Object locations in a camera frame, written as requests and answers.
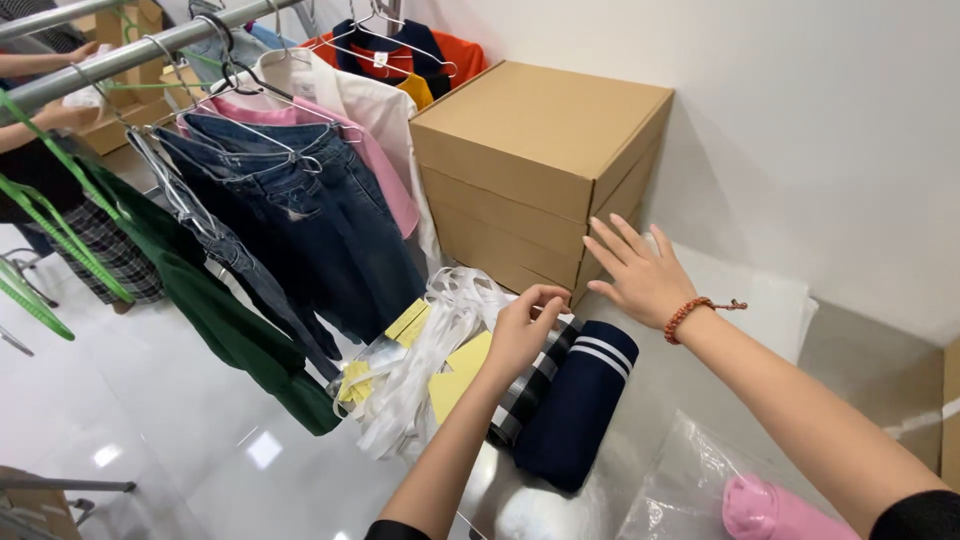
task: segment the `red beaded bracelet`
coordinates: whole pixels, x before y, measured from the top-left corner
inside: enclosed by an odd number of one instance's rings
[[[674,316],[670,317],[669,321],[666,322],[666,327],[663,328],[663,337],[666,339],[667,343],[670,343],[672,345],[680,345],[680,341],[677,341],[677,336],[676,336],[677,327],[680,325],[680,323],[684,321],[686,316],[689,315],[690,311],[693,311],[693,309],[696,306],[706,306],[706,307],[709,307],[710,309],[713,309],[714,311],[717,309],[727,309],[727,310],[733,311],[734,309],[747,308],[746,304],[741,304],[736,300],[730,300],[730,302],[731,304],[729,306],[718,306],[717,304],[714,304],[706,296],[701,296],[696,300],[691,300],[687,302],[686,304],[684,304],[683,307],[680,308],[680,310],[677,311],[676,314],[674,314]]]

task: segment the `white shirt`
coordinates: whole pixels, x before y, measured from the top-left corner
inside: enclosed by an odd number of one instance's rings
[[[283,58],[285,52],[282,49],[264,53],[252,67],[253,73],[268,85],[353,120],[376,139],[420,210],[417,239],[426,254],[427,269],[432,276],[442,265],[443,259],[433,214],[427,205],[420,169],[414,157],[413,138],[410,137],[408,122],[417,113],[414,100],[399,88],[341,71],[309,49],[294,48],[289,51],[287,58]],[[245,73],[241,75],[241,80],[253,85],[250,76]],[[227,92],[222,97],[229,101],[231,94]],[[244,96],[242,104],[237,102],[236,105],[247,109],[256,107],[258,110],[289,107],[288,103],[267,95]]]

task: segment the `pink fabric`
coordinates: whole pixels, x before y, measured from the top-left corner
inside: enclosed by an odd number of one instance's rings
[[[723,493],[723,525],[736,540],[859,540],[793,493],[754,475],[734,477]]]
[[[420,219],[420,211],[417,208],[417,204],[410,197],[410,193],[407,192],[406,187],[403,186],[403,182],[400,180],[396,170],[387,159],[387,155],[383,153],[383,149],[380,148],[376,139],[368,134],[363,126],[300,97],[294,97],[294,103],[303,107],[303,109],[287,107],[280,110],[246,109],[237,104],[237,102],[240,102],[240,104],[243,103],[243,97],[242,94],[232,95],[230,96],[229,102],[222,98],[213,98],[204,103],[204,105],[214,109],[209,112],[217,112],[231,120],[246,122],[248,124],[295,126],[299,124],[317,124],[327,121],[325,118],[320,118],[313,113],[316,112],[343,124],[345,127],[357,128],[360,132],[359,136],[357,130],[353,129],[345,130],[344,136],[353,140],[362,138],[360,142],[351,143],[351,146],[354,152],[357,153],[357,156],[370,168],[376,177],[376,182],[380,185],[380,191],[383,192],[383,198],[387,201],[387,207],[390,209],[390,214],[394,217],[400,233],[404,238],[410,237],[410,234],[412,234],[417,227],[417,221]],[[203,108],[198,108],[195,112],[204,112],[204,110]],[[181,135],[186,136],[186,125],[179,116],[177,117],[177,128],[180,130]]]

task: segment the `yellow shirt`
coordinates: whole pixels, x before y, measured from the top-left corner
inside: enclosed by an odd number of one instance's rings
[[[423,110],[423,108],[433,103],[433,95],[430,94],[430,87],[427,86],[426,79],[423,79],[423,77],[416,73],[411,73],[406,81],[396,87],[407,92],[410,94],[410,97],[414,98],[414,103],[417,104],[417,110]]]

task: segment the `green sweater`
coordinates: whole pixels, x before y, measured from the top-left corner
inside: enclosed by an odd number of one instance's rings
[[[90,180],[129,217],[117,225],[154,263],[167,295],[213,354],[249,373],[314,435],[336,428],[340,418],[323,387],[303,371],[303,352],[204,268],[206,254],[193,234],[106,169],[84,165]]]

